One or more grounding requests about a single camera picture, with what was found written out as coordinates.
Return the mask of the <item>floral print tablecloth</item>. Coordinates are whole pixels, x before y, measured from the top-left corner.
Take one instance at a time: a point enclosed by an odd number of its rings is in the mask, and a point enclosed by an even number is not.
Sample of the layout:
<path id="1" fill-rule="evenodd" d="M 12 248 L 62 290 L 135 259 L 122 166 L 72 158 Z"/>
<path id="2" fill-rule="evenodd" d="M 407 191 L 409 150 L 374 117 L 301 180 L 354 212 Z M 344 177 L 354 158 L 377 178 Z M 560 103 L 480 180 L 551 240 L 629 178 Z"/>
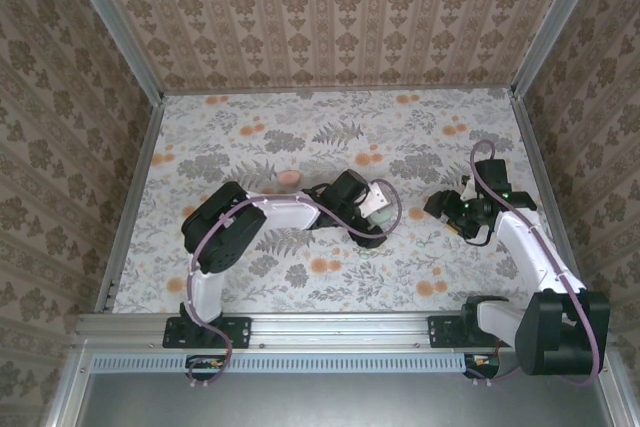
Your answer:
<path id="1" fill-rule="evenodd" d="M 389 239 L 370 250 L 341 228 L 264 232 L 226 275 L 227 312 L 455 310 L 487 294 L 525 306 L 528 285 L 496 239 L 468 244 L 423 210 L 489 152 L 506 162 L 516 190 L 537 193 L 507 91 L 167 97 L 115 311 L 177 311 L 189 270 L 181 226 L 225 182 L 284 193 L 282 171 L 299 171 L 309 188 L 348 169 L 399 192 L 401 223 Z"/>

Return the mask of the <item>small connector board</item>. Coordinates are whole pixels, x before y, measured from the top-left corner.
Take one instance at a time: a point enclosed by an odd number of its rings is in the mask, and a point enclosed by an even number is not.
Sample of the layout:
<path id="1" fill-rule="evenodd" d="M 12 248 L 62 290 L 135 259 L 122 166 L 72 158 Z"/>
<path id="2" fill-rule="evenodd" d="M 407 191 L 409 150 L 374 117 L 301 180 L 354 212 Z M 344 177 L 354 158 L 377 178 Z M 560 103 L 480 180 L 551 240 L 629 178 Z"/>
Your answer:
<path id="1" fill-rule="evenodd" d="M 500 364 L 499 356 L 495 354 L 467 354 L 465 356 L 466 364 L 474 370 L 479 368 L 495 368 Z"/>
<path id="2" fill-rule="evenodd" d="M 194 355 L 186 359 L 185 366 L 187 369 L 220 370 L 225 361 L 226 356 L 222 354 Z"/>

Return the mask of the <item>grey metal sheet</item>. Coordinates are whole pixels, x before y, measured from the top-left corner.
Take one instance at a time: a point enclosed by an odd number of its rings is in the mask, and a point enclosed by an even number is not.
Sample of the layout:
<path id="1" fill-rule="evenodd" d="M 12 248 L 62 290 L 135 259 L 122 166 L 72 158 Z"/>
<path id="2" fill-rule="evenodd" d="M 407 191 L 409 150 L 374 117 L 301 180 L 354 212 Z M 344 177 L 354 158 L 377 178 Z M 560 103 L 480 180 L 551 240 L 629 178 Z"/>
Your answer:
<path id="1" fill-rule="evenodd" d="M 227 374 L 209 387 L 178 374 L 100 374 L 79 427 L 612 427 L 601 392 L 513 377 Z"/>

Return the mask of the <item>aluminium side rail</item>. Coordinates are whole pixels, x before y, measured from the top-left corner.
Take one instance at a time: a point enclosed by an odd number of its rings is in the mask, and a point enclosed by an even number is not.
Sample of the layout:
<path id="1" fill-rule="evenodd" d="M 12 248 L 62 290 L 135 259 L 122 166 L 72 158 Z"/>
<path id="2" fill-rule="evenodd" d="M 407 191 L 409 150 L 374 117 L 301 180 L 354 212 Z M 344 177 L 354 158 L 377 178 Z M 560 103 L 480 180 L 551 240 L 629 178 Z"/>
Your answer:
<path id="1" fill-rule="evenodd" d="M 117 295 L 120 278 L 125 266 L 163 115 L 163 102 L 154 105 L 104 271 L 100 291 L 93 310 L 94 313 L 110 313 L 113 309 L 114 298 Z"/>
<path id="2" fill-rule="evenodd" d="M 541 204 L 546 215 L 556 250 L 570 271 L 579 280 L 581 280 L 581 274 L 564 227 L 561 213 L 526 106 L 524 101 L 517 97 L 511 90 L 508 90 L 507 93 L 509 94 L 510 104 L 520 130 L 521 138 L 531 165 L 532 173 L 540 195 Z"/>

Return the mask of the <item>aluminium front mounting rail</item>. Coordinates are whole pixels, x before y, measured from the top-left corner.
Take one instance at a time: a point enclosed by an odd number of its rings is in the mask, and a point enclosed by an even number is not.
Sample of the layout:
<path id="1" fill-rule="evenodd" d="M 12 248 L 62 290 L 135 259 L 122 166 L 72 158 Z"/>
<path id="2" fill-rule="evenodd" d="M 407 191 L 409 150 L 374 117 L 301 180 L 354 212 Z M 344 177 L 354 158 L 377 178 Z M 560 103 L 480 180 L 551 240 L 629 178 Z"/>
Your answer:
<path id="1" fill-rule="evenodd" d="M 251 337 L 240 352 L 443 351 L 490 352 L 493 348 L 434 348 L 430 345 L 430 316 L 459 316 L 457 312 L 374 313 L 230 313 L 250 317 Z M 95 352 L 164 351 L 205 353 L 222 349 L 167 349 L 162 346 L 165 323 L 178 314 L 86 314 L 76 325 L 71 348 Z"/>

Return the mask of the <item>aluminium frame corner post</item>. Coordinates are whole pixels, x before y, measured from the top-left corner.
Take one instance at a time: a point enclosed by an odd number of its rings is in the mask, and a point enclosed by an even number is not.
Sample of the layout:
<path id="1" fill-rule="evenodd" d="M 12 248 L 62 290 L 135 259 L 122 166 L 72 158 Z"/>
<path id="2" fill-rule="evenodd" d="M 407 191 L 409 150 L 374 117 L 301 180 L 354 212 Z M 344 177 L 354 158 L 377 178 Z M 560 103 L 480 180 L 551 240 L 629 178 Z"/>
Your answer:
<path id="1" fill-rule="evenodd" d="M 511 82 L 511 91 L 515 99 L 524 98 L 578 2 L 579 0 L 552 1 Z"/>
<path id="2" fill-rule="evenodd" d="M 116 0 L 90 0 L 118 50 L 123 55 L 140 88 L 153 108 L 162 103 L 164 89 L 129 26 L 125 11 Z"/>

